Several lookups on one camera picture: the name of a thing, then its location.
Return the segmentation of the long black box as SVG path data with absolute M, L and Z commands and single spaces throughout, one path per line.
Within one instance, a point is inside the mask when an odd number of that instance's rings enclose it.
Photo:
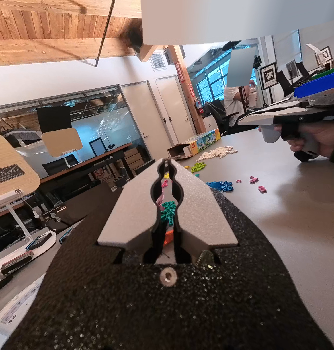
M 33 255 L 34 255 L 33 250 L 26 251 L 25 253 L 21 254 L 20 256 L 4 263 L 1 266 L 1 273 L 3 275 L 7 275 L 16 269 L 19 269 L 23 265 L 32 261 Z

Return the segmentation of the black white marker board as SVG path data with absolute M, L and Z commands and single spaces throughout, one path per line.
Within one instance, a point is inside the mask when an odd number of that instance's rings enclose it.
M 315 52 L 315 58 L 318 66 L 325 66 L 330 63 L 333 59 L 330 46 L 326 46 L 320 50 L 320 53 Z
M 278 84 L 277 64 L 273 62 L 260 68 L 260 79 L 262 90 L 266 90 Z

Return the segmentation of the white wall vent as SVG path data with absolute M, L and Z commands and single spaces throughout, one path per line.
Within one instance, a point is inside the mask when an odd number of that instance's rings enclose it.
M 154 71 L 162 71 L 167 69 L 161 51 L 154 52 L 149 58 L 149 61 Z

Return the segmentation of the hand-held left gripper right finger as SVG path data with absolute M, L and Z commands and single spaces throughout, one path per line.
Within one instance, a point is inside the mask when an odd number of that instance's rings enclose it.
M 238 240 L 211 188 L 175 160 L 168 161 L 175 210 L 174 239 L 184 250 L 235 247 Z

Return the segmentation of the pile of teal lego pieces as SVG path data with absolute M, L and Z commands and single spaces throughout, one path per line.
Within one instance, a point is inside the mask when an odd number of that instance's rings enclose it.
M 174 217 L 175 217 L 175 209 L 176 204 L 174 201 L 167 201 L 162 203 L 162 208 L 164 210 L 161 210 L 161 222 L 167 223 L 169 226 L 174 225 Z

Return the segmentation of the pile of yellow lego pieces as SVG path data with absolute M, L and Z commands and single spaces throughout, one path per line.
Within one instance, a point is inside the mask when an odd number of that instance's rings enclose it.
M 164 178 L 165 178 L 165 179 L 170 178 L 170 177 L 169 177 L 169 168 L 168 168 L 168 167 L 167 167 L 166 170 L 165 170 Z

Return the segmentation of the black office chair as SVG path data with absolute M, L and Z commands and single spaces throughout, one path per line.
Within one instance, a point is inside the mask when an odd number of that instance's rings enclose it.
M 217 99 L 216 101 L 213 101 L 213 102 L 205 102 L 203 110 L 204 110 L 203 119 L 212 115 L 216 121 L 216 124 L 221 136 L 241 132 L 241 129 L 239 129 L 238 126 L 230 126 L 230 118 L 233 116 L 237 116 L 238 112 L 227 115 L 225 108 L 220 102 L 220 100 Z

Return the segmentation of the white instruction booklet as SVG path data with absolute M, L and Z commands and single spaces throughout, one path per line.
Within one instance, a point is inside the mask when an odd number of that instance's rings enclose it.
M 0 336 L 9 337 L 29 311 L 45 274 L 21 291 L 0 311 Z

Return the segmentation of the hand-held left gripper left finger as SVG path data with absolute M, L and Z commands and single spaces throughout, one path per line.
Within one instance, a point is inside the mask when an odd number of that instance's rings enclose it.
M 124 250 L 148 250 L 160 222 L 165 159 L 155 161 L 127 183 L 103 227 L 97 243 Z

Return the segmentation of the pile of blue lego pieces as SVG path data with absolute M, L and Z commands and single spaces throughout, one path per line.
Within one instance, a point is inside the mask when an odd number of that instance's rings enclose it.
M 232 182 L 228 181 L 206 182 L 206 185 L 220 192 L 231 192 L 234 190 Z

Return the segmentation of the lego set cardboard box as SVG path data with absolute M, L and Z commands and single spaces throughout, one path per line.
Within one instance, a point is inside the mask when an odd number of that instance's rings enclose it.
M 205 148 L 221 139 L 219 129 L 213 129 L 202 134 L 197 134 L 192 138 L 174 145 L 167 149 L 170 158 L 181 160 L 193 157 Z

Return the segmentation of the white door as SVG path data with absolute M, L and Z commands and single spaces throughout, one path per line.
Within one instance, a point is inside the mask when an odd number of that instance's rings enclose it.
M 177 76 L 158 78 L 156 85 L 176 135 L 177 143 L 183 143 L 194 136 L 195 131 L 178 78 Z
M 166 159 L 171 142 L 149 83 L 123 85 L 122 91 L 150 156 Z

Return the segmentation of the pile of white lego pieces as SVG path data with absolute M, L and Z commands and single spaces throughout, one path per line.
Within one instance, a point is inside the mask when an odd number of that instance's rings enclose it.
M 234 153 L 237 153 L 237 152 L 238 151 L 235 150 L 232 146 L 218 147 L 216 149 L 203 152 L 200 155 L 200 157 L 197 159 L 196 163 L 199 163 L 199 162 L 201 162 L 203 160 L 213 159 L 213 158 L 221 159 L 221 158 L 225 157 L 228 154 L 234 154 Z

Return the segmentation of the light wooden side table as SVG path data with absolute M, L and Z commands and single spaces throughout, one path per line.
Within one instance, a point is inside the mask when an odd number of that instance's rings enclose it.
M 40 178 L 25 159 L 0 135 L 0 196 L 14 190 L 28 195 L 38 189 Z

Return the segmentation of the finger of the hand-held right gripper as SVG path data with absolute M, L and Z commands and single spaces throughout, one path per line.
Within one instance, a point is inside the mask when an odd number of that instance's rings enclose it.
M 282 110 L 282 109 L 291 108 L 291 107 L 297 107 L 299 105 L 300 105 L 300 100 L 288 100 L 288 101 L 284 101 L 283 103 L 272 104 L 266 108 L 262 108 L 254 112 L 271 112 L 271 111 Z
M 238 120 L 238 125 L 273 125 L 275 116 L 303 112 L 303 107 L 276 108 L 270 111 L 252 112 Z

